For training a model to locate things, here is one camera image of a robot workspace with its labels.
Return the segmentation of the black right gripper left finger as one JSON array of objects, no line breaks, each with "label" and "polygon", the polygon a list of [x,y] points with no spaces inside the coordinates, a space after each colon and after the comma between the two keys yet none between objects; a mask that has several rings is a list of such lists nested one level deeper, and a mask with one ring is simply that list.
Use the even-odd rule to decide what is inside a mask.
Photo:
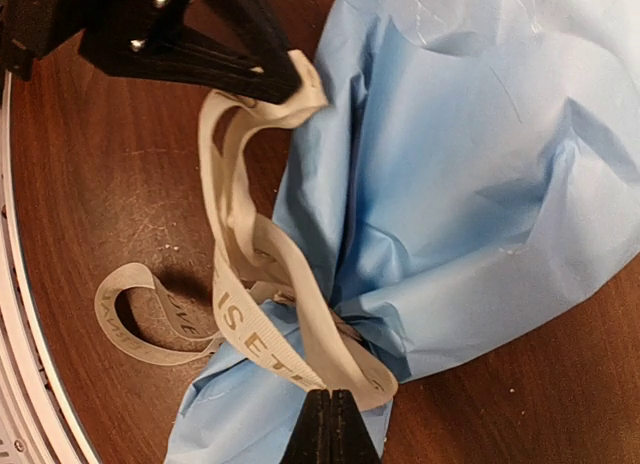
[{"label": "black right gripper left finger", "polygon": [[307,393],[282,457],[282,464],[330,462],[330,404],[327,390]]}]

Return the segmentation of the blue wrapping paper sheet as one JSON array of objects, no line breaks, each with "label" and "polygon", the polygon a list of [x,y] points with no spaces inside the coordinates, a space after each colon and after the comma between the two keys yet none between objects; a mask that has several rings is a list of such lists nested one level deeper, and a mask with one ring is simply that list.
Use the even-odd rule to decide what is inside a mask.
[{"label": "blue wrapping paper sheet", "polygon": [[[639,0],[335,0],[326,105],[244,150],[256,210],[401,384],[591,297],[639,252]],[[308,391],[232,345],[170,463],[275,463]]]}]

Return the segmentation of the cream ribbon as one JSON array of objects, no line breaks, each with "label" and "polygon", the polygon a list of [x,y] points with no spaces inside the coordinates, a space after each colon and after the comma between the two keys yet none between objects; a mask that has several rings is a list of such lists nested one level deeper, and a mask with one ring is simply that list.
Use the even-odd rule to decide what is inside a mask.
[{"label": "cream ribbon", "polygon": [[212,308],[215,332],[201,328],[143,264],[117,268],[94,299],[98,323],[122,352],[146,363],[176,366],[196,354],[152,345],[133,335],[115,309],[131,288],[154,293],[178,336],[214,353],[228,343],[256,365],[303,390],[348,390],[362,411],[389,402],[393,373],[360,343],[358,333],[330,309],[298,246],[260,214],[249,192],[244,150],[265,128],[292,129],[323,108],[319,75],[303,52],[289,58],[300,88],[280,105],[214,90],[199,115],[201,187],[215,241]]}]

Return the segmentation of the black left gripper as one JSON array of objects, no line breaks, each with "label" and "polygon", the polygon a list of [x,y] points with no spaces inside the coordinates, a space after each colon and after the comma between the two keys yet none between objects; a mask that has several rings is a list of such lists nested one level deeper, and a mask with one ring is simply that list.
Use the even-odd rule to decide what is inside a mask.
[{"label": "black left gripper", "polygon": [[238,53],[187,26],[192,0],[1,0],[1,66],[33,64],[78,33],[78,53],[112,77],[208,86],[281,104],[300,87],[291,46],[266,0],[202,0],[246,46]]}]

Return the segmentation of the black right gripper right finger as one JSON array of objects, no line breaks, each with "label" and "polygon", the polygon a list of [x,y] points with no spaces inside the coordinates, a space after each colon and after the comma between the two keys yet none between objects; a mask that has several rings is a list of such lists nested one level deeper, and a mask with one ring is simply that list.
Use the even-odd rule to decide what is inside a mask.
[{"label": "black right gripper right finger", "polygon": [[331,463],[381,463],[350,391],[334,390],[332,392],[330,428]]}]

